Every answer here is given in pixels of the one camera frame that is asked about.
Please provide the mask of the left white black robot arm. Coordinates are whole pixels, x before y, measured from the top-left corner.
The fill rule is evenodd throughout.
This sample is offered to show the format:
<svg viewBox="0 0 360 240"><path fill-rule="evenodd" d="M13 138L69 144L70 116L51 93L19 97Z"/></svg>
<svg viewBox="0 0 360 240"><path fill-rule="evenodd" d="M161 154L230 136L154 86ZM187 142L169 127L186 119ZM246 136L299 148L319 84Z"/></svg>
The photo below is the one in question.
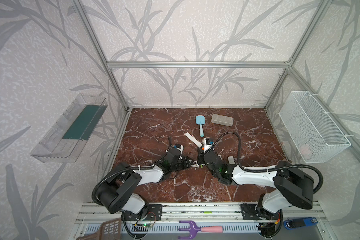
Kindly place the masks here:
<svg viewBox="0 0 360 240"><path fill-rule="evenodd" d="M92 191L92 201L110 214L129 212L138 218L149 212L149 203L135 193L138 186L160 183L172 173L189 169L194 160L183 154L184 146L174 145L150 166L133 167L125 162L103 177Z"/></svg>

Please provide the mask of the white remote control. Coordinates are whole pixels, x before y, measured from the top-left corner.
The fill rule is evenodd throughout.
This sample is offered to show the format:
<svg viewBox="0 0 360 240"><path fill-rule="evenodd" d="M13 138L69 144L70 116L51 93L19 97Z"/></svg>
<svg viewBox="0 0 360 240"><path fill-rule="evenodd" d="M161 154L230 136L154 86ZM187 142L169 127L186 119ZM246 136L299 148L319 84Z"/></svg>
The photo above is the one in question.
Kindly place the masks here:
<svg viewBox="0 0 360 240"><path fill-rule="evenodd" d="M193 167L193 168L202 168L203 166L199 165L198 163L192 163L191 167Z"/></svg>

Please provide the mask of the white remote battery cover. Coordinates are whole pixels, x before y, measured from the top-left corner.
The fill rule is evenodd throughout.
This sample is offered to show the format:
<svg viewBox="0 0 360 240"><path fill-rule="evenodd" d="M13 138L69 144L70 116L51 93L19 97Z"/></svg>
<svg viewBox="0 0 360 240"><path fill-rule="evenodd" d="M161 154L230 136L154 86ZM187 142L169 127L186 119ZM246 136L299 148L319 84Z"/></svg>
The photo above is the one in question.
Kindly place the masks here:
<svg viewBox="0 0 360 240"><path fill-rule="evenodd" d="M229 161L229 164L230 164L230 165L235 165L235 164L236 164L236 163L235 163L235 159L234 159L233 156L228 157L228 161Z"/></svg>

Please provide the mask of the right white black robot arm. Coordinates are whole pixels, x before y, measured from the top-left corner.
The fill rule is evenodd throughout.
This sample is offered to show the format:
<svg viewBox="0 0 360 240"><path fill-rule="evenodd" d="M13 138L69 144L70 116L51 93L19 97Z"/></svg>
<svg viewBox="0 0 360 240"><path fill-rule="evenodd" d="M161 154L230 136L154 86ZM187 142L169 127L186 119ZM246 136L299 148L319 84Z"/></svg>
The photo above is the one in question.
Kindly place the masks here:
<svg viewBox="0 0 360 240"><path fill-rule="evenodd" d="M294 206L304 210L313 207L314 179L300 170L298 165L280 161L270 167L247 167L226 164L213 149L198 148L198 164L205 165L224 185L257 185L273 188L262 194L253 207L244 204L244 212L266 217L279 210Z"/></svg>

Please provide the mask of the long white remote cover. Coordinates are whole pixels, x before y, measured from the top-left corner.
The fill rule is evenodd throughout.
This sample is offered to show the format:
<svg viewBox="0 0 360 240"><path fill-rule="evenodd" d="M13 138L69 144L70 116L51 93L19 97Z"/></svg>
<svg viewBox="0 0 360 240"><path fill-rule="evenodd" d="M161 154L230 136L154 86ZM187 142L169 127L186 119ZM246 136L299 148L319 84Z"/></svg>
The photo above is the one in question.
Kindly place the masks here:
<svg viewBox="0 0 360 240"><path fill-rule="evenodd" d="M202 143L200 143L196 138L194 138L191 134L189 133L185 133L185 136L191 141L193 142L198 148L202 147Z"/></svg>

